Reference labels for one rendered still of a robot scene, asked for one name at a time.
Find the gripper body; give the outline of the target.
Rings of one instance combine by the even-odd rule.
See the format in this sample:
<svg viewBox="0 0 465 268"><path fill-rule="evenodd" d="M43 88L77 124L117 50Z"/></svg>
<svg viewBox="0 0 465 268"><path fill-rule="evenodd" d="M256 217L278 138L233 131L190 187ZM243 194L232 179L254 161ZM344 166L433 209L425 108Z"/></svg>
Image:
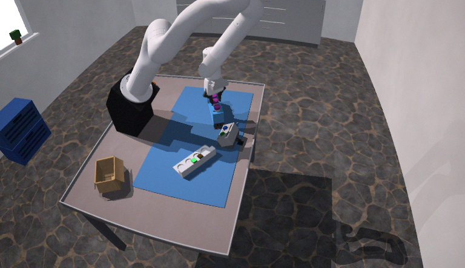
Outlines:
<svg viewBox="0 0 465 268"><path fill-rule="evenodd" d="M219 92L223 91L223 89L224 89L224 87L223 87L223 88L220 88L218 90L212 91L211 84L213 84L213 83L209 79L204 80L204 91L206 89L206 92L207 92L208 96L219 93Z"/></svg>

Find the blue flat mat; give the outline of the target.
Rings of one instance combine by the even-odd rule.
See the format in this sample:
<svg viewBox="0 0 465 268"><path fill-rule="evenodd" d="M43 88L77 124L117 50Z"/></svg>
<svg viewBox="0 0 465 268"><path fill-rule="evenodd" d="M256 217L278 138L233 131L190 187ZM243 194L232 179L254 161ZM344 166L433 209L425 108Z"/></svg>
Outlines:
<svg viewBox="0 0 465 268"><path fill-rule="evenodd" d="M158 143L151 146L133 187L220 208L225 207L240 145L217 146L222 129L214 129L204 88L184 87ZM224 125L235 123L242 140L253 93L224 90L221 106ZM202 146L216 155L182 178L173 166Z"/></svg>

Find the open brown cardboard box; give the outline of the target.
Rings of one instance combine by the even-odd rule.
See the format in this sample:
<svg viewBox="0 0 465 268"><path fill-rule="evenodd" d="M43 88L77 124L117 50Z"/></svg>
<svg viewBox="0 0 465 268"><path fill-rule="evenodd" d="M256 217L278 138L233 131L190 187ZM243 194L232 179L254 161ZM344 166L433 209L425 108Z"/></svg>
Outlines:
<svg viewBox="0 0 465 268"><path fill-rule="evenodd" d="M119 180L125 182L123 160L111 156L95 161L94 189L96 189L97 186L99 193L120 190L121 186Z"/></svg>

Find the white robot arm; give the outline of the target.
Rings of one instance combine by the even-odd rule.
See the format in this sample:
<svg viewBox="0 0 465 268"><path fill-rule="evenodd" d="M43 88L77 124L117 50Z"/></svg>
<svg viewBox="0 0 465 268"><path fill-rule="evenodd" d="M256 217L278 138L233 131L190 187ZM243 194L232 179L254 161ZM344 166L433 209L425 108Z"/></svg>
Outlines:
<svg viewBox="0 0 465 268"><path fill-rule="evenodd" d="M196 0L172 25L165 19L156 19L146 30L132 73L120 83L122 94L129 101L146 102L153 93L151 83L161 64L173 59L198 27L216 16L238 14L216 44L203 50L198 69L200 77L213 83L213 91L228 86L228 80L221 78L221 65L261 20L264 11L261 0Z"/></svg>

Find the grey control panel with blue and green buttons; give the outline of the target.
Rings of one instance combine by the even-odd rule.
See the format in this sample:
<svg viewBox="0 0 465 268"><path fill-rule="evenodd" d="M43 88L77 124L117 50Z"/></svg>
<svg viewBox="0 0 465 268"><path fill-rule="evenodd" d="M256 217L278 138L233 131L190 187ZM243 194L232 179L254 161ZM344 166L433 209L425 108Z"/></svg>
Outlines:
<svg viewBox="0 0 465 268"><path fill-rule="evenodd" d="M238 136L239 129L235 123L223 125L222 130L217 138L217 141L219 142L217 146L233 150L236 142L237 145L243 145L243 141L241 141Z"/></svg>

